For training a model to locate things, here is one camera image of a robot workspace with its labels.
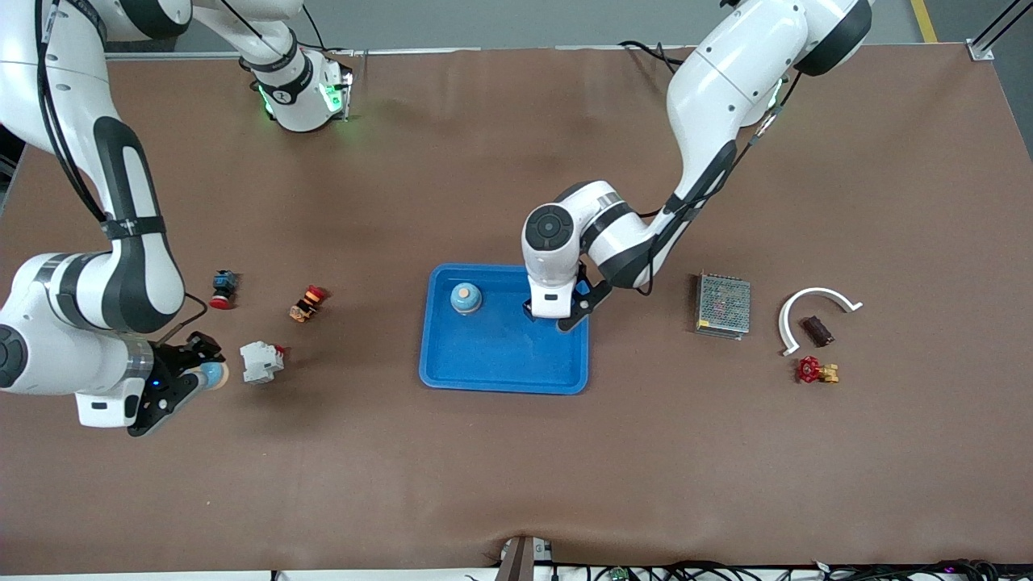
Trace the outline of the blue plastic tray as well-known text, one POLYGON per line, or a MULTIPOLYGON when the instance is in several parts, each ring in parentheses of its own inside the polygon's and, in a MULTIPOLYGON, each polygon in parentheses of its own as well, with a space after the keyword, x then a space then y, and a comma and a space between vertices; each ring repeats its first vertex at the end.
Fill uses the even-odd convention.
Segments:
POLYGON ((522 265, 444 262, 429 275, 418 375, 437 389, 576 395, 589 383, 589 323, 568 333, 554 320, 531 320, 521 305, 530 297, 522 265), (468 281, 483 305, 462 316, 450 292, 468 281))

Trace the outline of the white circuit breaker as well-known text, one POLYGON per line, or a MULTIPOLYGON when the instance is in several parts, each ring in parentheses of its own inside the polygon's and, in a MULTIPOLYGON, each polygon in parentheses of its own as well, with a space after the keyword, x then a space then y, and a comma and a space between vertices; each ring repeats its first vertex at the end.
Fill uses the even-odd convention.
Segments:
POLYGON ((247 385, 272 383, 274 375, 284 369, 285 351, 280 345, 254 341, 241 346, 239 353, 244 362, 243 380, 247 385))

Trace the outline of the metal mesh power supply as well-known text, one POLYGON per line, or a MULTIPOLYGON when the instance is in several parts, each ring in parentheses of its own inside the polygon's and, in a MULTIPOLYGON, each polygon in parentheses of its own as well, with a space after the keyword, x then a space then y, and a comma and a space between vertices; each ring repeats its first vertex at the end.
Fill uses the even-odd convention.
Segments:
POLYGON ((698 278, 695 331, 741 340, 751 328, 751 283, 734 277, 701 273, 698 278))

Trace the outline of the brass valve red handwheel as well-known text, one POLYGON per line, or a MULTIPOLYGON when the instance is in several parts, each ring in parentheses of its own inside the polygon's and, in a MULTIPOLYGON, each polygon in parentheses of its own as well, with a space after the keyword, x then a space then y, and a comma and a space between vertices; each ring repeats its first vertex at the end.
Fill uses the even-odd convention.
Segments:
POLYGON ((796 378, 799 383, 840 383, 839 368, 836 364, 822 364, 816 357, 802 357, 797 361, 796 378))

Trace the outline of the orange black red-capped switch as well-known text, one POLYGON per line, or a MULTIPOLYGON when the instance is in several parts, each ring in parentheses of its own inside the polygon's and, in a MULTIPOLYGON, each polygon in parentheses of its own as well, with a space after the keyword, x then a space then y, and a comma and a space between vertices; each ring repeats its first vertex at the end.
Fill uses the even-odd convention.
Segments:
POLYGON ((328 297, 328 292, 320 286, 308 286, 294 306, 288 311, 288 315, 299 323, 306 323, 320 310, 320 305, 328 297))

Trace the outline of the white curved plastic bracket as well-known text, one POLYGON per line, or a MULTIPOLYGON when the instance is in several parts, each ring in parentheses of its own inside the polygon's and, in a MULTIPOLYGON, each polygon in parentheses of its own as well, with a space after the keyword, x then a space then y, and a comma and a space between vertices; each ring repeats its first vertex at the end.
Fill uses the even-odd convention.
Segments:
POLYGON ((797 290, 796 294, 790 295, 788 299, 783 303, 780 308, 778 315, 778 329, 780 338, 783 342, 784 349, 782 351, 783 357, 788 357, 790 354, 794 354, 799 350, 800 345, 796 337, 793 335, 793 331, 790 327, 790 313, 793 309, 793 305, 805 295, 819 295, 819 297, 826 298, 831 302, 838 304, 844 312, 856 312, 864 307, 863 302, 851 301, 846 295, 839 293, 838 290, 833 290, 833 288, 825 287, 809 287, 803 288, 803 290, 797 290))

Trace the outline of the grey mount post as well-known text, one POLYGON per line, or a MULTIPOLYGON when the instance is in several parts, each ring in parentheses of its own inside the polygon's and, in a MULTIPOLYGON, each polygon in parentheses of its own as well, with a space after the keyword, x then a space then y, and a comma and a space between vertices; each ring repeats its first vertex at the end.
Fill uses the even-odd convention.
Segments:
POLYGON ((512 537, 502 545, 494 581, 535 581, 535 567, 552 562, 552 543, 545 538, 512 537))

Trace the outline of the aluminium frame profile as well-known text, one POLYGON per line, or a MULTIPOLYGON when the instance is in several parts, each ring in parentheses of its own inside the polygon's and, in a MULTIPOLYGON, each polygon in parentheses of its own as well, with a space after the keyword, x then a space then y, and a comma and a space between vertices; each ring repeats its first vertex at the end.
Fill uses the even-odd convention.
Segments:
POLYGON ((969 55, 973 61, 993 61, 993 45, 1018 25, 1023 16, 1033 10, 1033 0, 1010 0, 1010 4, 996 16, 975 38, 967 38, 969 55))

